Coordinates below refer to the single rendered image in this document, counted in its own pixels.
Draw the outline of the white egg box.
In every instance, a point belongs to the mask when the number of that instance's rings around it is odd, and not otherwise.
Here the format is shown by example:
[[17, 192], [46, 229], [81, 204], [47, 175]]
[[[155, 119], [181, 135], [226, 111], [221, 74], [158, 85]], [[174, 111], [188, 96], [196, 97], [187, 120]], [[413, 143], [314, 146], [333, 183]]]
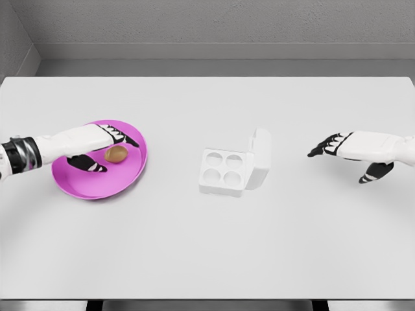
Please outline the white egg box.
[[239, 198], [244, 190], [262, 186], [271, 163], [272, 136], [268, 130], [257, 128], [245, 152], [214, 148], [203, 151], [199, 191]]

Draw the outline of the pink round plate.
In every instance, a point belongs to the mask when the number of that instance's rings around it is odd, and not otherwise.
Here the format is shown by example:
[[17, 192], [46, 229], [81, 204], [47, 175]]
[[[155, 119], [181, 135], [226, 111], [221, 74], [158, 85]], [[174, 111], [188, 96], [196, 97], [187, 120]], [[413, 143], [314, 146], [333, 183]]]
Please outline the pink round plate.
[[128, 150], [126, 159], [109, 163], [104, 159], [105, 149], [88, 152], [87, 155], [107, 168], [106, 172], [86, 172], [72, 167], [66, 157], [60, 157], [51, 165], [53, 178], [65, 193], [85, 200], [98, 200], [113, 196], [129, 187], [142, 173], [147, 162], [147, 142], [140, 131], [129, 123], [117, 120], [99, 120], [95, 124], [109, 124], [127, 134], [139, 146], [122, 145]]

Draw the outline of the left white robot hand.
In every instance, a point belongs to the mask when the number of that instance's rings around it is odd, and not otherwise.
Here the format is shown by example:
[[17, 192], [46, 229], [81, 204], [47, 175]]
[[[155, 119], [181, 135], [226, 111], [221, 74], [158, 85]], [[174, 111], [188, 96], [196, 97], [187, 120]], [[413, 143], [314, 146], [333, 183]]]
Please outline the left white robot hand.
[[139, 144], [121, 130], [109, 124], [87, 124], [59, 133], [64, 144], [67, 163], [85, 172], [107, 172], [108, 169], [87, 155], [88, 152], [126, 143], [138, 148]]

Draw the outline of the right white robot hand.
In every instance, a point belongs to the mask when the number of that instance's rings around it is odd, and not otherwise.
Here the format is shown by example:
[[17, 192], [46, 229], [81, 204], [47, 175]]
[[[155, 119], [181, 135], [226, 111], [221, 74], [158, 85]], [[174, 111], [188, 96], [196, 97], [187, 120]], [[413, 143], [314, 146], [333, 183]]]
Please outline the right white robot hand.
[[365, 184], [381, 179], [392, 171], [396, 157], [395, 147], [402, 141], [402, 137], [387, 133], [335, 133], [318, 143], [307, 156], [329, 155], [368, 162], [369, 167], [359, 179], [360, 184]]

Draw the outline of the brown egg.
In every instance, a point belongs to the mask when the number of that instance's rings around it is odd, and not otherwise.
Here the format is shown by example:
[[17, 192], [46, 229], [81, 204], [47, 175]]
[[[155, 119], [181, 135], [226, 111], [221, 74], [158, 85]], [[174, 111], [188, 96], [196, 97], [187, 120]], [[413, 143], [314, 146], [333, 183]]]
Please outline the brown egg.
[[113, 146], [104, 153], [104, 159], [109, 163], [120, 163], [128, 156], [128, 149], [124, 146]]

